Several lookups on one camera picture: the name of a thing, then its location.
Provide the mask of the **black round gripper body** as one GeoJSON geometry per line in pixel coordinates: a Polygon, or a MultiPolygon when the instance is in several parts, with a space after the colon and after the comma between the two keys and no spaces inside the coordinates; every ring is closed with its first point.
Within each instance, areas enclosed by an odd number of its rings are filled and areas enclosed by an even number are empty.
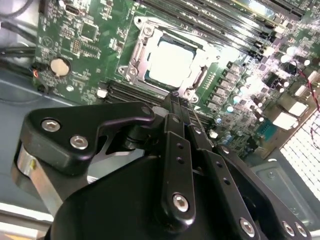
{"type": "Polygon", "coordinates": [[[142,157],[73,193],[54,217],[52,240],[242,240],[215,178],[191,160],[142,157]]]}

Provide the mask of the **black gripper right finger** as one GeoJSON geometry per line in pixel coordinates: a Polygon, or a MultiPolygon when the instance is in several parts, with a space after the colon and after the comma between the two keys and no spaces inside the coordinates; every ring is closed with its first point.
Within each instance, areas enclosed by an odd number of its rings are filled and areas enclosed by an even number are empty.
{"type": "Polygon", "coordinates": [[[181,114],[196,153],[195,163],[216,190],[231,240],[310,240],[311,233],[273,191],[229,147],[213,146],[201,127],[193,125],[189,103],[181,114]]]}

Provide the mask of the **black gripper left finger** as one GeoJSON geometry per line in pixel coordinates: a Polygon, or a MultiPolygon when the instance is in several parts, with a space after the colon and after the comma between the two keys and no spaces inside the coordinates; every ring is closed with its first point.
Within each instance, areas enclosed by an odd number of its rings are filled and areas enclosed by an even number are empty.
{"type": "Polygon", "coordinates": [[[192,166],[181,99],[171,93],[158,109],[133,101],[34,110],[22,124],[19,169],[55,217],[72,194],[143,157],[192,166]]]}

